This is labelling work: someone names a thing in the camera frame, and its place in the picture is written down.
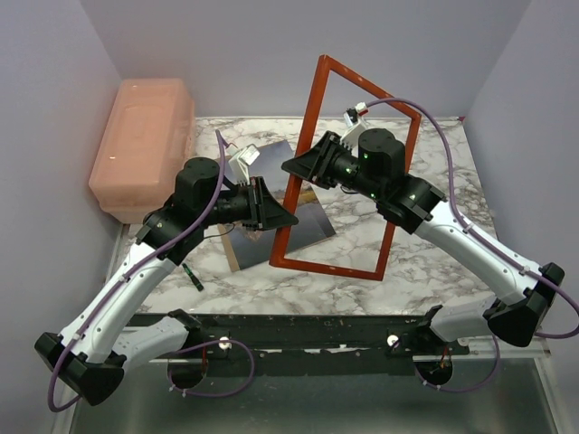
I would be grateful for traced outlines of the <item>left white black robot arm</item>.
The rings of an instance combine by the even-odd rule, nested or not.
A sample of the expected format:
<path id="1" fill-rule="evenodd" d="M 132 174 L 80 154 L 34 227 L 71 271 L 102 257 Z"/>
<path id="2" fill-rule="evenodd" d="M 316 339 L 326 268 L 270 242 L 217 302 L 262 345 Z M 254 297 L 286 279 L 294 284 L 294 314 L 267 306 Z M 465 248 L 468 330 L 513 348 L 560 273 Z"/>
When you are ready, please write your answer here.
<path id="1" fill-rule="evenodd" d="M 224 163 L 206 157 L 188 160 L 174 192 L 144 220 L 121 265 L 85 310 L 59 333 L 44 332 L 35 351 L 52 371 L 49 386 L 62 380 L 79 399 L 103 403 L 133 366 L 159 355 L 194 355 L 199 326 L 181 310 L 123 338 L 121 332 L 143 301 L 216 224 L 241 223 L 250 231 L 290 227 L 298 218 L 270 193 L 262 177 L 232 184 Z"/>

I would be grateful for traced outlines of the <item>mountain landscape photo print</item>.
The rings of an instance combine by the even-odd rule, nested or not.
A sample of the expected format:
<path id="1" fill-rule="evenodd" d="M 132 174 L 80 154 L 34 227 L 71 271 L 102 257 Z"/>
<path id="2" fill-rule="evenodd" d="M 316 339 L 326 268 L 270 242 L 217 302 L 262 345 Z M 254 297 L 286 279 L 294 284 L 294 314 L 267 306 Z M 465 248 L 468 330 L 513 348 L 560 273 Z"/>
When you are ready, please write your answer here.
<path id="1" fill-rule="evenodd" d="M 251 175 L 261 176 L 279 203 L 286 193 L 289 175 L 281 164 L 294 156 L 286 140 L 259 148 L 260 154 L 251 164 Z M 299 192 L 296 215 L 299 223 L 291 228 L 288 252 L 308 247 L 336 234 L 312 186 L 304 182 Z M 273 246 L 274 231 L 247 231 L 239 223 L 233 230 L 220 225 L 223 248 L 232 271 L 239 271 L 267 262 Z"/>

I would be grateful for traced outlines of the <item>orange wooden picture frame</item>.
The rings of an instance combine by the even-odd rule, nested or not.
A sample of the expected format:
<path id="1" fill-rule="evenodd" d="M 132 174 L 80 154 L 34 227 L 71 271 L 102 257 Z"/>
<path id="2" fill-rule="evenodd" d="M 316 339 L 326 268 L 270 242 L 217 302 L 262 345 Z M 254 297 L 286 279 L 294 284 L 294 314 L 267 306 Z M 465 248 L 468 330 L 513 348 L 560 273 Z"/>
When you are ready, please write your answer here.
<path id="1" fill-rule="evenodd" d="M 299 139 L 296 148 L 296 154 L 298 156 L 310 150 L 312 146 L 323 98 L 325 96 L 328 77 L 332 72 L 378 99 L 388 98 L 390 96 L 388 92 L 375 85 L 373 82 L 366 79 L 362 75 L 348 68 L 343 63 L 337 61 L 327 54 L 320 55 L 308 97 L 308 104 L 306 106 L 306 111 L 303 117 L 302 127 L 299 133 Z M 405 151 L 405 167 L 409 168 L 413 159 L 413 152 L 417 141 L 419 127 L 422 122 L 422 115 L 417 110 L 402 102 L 394 102 L 391 104 L 391 106 L 411 120 L 411 125 L 409 126 L 408 135 L 406 138 Z M 393 237 L 394 225 L 388 222 L 384 229 L 375 269 L 373 271 L 368 271 L 362 269 L 343 268 L 339 266 L 323 264 L 320 262 L 287 258 L 285 254 L 287 252 L 290 240 L 290 228 L 284 227 L 276 231 L 271 249 L 269 264 L 272 267 L 282 269 L 293 269 L 298 271 L 325 274 L 329 276 L 381 281 L 384 279 L 386 264 L 392 246 Z"/>

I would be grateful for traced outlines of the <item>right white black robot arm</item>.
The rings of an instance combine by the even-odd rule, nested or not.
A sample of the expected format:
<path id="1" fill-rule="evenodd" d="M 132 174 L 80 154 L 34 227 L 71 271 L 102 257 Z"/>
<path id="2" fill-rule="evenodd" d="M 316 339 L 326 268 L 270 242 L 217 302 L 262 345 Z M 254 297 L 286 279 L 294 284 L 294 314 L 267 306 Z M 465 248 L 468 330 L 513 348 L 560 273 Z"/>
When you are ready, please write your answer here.
<path id="1" fill-rule="evenodd" d="M 480 301 L 431 308 L 416 332 L 423 352 L 437 354 L 449 342 L 484 335 L 530 344 L 555 297 L 547 284 L 560 283 L 564 271 L 525 259 L 488 234 L 475 235 L 476 225 L 459 221 L 442 191 L 406 173 L 405 146 L 390 131 L 363 132 L 356 156 L 328 131 L 281 168 L 321 188 L 341 185 L 372 199 L 388 222 L 445 251 L 492 290 Z"/>

